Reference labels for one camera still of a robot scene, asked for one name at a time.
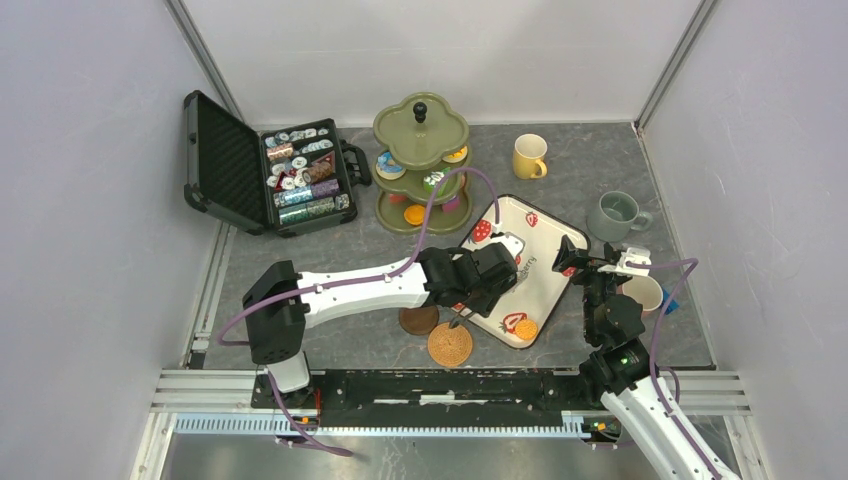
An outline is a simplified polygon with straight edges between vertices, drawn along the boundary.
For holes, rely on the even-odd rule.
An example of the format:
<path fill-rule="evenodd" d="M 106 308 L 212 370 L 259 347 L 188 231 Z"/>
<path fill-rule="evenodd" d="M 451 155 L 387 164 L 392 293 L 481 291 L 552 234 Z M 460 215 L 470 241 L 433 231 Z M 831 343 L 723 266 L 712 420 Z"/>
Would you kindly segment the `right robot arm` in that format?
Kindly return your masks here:
<path fill-rule="evenodd" d="M 647 249 L 604 246 L 601 257 L 563 236 L 552 265 L 583 289 L 584 338 L 594 352 L 579 366 L 577 392 L 591 408 L 605 407 L 663 479 L 733 479 L 735 473 L 699 435 L 661 379 L 658 342 L 645 346 L 643 306 L 620 289 L 657 264 Z"/>

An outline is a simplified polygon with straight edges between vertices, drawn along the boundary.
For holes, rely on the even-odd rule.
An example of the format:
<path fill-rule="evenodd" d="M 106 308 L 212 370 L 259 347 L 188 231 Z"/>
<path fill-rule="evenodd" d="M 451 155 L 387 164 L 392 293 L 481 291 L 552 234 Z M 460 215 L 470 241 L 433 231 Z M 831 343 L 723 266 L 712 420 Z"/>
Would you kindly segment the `orange macaron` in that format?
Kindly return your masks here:
<path fill-rule="evenodd" d="M 403 212 L 405 222 L 411 226 L 421 226 L 424 223 L 427 209 L 420 204 L 408 206 Z"/>

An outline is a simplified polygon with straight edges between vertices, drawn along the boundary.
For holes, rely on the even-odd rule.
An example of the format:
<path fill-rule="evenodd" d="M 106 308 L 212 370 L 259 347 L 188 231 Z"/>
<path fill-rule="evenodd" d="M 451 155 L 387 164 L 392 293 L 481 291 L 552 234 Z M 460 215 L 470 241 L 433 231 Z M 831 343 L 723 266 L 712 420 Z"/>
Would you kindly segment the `purple cake slice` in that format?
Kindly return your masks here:
<path fill-rule="evenodd" d="M 441 210 L 442 210 L 443 213 L 451 213 L 451 212 L 458 210 L 459 207 L 461 206 L 461 203 L 462 203 L 461 195 L 457 194 L 457 195 L 453 196 L 450 200 L 441 204 L 440 207 L 441 207 Z"/>

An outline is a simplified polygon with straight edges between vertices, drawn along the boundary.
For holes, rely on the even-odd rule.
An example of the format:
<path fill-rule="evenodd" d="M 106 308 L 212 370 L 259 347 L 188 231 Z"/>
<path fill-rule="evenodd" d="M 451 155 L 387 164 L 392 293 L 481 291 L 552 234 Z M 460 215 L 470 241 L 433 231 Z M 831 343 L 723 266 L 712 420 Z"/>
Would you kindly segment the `blue glazed donut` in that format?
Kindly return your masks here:
<path fill-rule="evenodd" d="M 396 180 L 406 173 L 406 168 L 397 163 L 389 151 L 385 151 L 377 157 L 376 173 L 385 180 Z"/>

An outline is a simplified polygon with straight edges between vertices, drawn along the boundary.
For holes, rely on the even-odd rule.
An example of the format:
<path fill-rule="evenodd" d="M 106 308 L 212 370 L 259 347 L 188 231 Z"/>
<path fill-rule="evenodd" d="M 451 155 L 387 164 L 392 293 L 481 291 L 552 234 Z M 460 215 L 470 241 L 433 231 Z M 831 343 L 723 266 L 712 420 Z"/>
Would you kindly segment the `yellow glazed donut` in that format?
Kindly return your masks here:
<path fill-rule="evenodd" d="M 442 160 L 444 162 L 450 163 L 450 164 L 456 164 L 456 163 L 463 162 L 468 155 L 468 150 L 469 150 L 468 146 L 465 145 L 462 148 L 460 148 L 459 150 L 443 156 Z"/>

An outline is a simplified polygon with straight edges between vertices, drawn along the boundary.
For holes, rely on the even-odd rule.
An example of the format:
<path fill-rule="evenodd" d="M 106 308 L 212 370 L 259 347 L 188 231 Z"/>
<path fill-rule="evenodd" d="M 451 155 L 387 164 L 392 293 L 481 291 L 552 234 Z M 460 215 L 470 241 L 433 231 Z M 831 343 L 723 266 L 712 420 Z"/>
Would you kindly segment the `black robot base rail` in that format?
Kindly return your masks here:
<path fill-rule="evenodd" d="M 322 427 L 548 427 L 603 408 L 575 372 L 555 369 L 328 369 L 281 397 Z"/>

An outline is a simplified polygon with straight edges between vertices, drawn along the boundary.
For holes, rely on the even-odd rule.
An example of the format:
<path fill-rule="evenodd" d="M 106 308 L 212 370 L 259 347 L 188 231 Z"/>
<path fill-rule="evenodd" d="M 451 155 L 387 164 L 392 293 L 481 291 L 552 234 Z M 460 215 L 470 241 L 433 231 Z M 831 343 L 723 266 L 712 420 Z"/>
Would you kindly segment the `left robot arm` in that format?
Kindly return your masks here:
<path fill-rule="evenodd" d="M 306 329 L 354 314 L 388 308 L 452 307 L 490 313 L 517 282 L 523 240 L 499 234 L 482 248 L 429 247 L 379 267 L 336 273 L 297 273 L 290 261 L 273 265 L 260 283 L 271 290 L 246 298 L 248 345 L 290 407 L 314 394 L 302 340 Z"/>

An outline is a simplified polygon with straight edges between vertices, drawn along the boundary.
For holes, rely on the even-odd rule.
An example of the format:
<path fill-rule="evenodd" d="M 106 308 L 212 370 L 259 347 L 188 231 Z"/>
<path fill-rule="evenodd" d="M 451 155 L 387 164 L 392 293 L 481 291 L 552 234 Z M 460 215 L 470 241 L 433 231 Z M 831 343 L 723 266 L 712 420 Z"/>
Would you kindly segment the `green triangular cake slice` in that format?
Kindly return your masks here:
<path fill-rule="evenodd" d="M 434 170 L 422 178 L 422 187 L 427 196 L 433 193 L 436 193 L 436 196 L 442 196 L 451 188 L 452 180 L 448 177 L 450 171 L 450 168 Z"/>

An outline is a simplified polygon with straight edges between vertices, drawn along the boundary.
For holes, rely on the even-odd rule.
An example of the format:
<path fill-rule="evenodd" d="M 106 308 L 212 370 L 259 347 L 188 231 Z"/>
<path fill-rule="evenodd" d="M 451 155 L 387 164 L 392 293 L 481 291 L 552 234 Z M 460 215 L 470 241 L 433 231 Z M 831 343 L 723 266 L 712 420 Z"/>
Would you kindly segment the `metal serving tongs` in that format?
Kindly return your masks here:
<path fill-rule="evenodd" d="M 462 308 L 457 310 L 453 317 L 448 321 L 448 327 L 450 329 L 457 328 L 459 326 L 463 326 L 472 316 L 474 312 L 468 308 Z"/>

